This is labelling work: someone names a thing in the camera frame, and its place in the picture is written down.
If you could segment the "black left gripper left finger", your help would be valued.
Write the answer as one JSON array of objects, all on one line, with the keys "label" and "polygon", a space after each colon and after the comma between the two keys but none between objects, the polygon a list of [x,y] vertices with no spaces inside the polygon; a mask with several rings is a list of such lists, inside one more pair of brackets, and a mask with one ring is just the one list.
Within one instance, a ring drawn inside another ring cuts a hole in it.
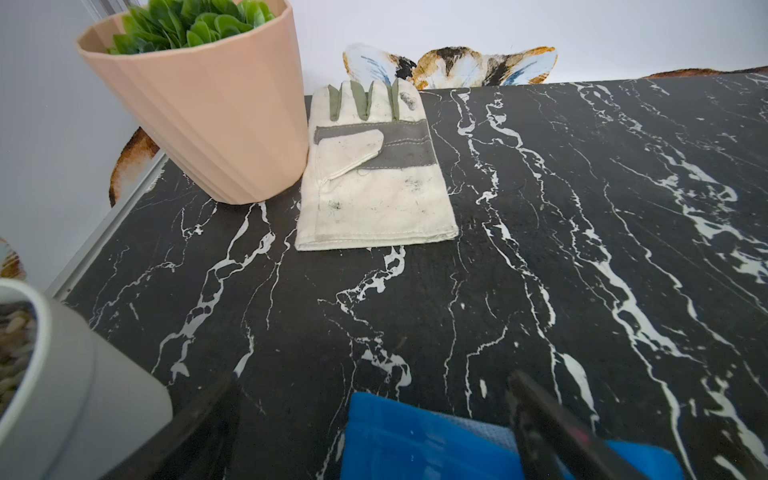
[{"label": "black left gripper left finger", "polygon": [[222,479],[240,420],[237,377],[225,374],[201,391],[105,479]]}]

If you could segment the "blue rubber boot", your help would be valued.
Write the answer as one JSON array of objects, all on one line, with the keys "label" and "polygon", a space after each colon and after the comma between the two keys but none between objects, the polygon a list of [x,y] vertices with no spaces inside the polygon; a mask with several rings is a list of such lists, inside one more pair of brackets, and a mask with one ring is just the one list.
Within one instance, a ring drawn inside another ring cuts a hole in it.
[{"label": "blue rubber boot", "polygon": [[513,431],[368,393],[352,396],[342,479],[522,479]]}]

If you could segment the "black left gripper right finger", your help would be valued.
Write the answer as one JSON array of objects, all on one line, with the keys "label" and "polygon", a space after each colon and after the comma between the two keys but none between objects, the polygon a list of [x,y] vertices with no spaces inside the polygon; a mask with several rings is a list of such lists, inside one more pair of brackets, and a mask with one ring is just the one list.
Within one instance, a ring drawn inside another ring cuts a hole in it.
[{"label": "black left gripper right finger", "polygon": [[527,374],[508,377],[511,429],[526,479],[643,479]]}]

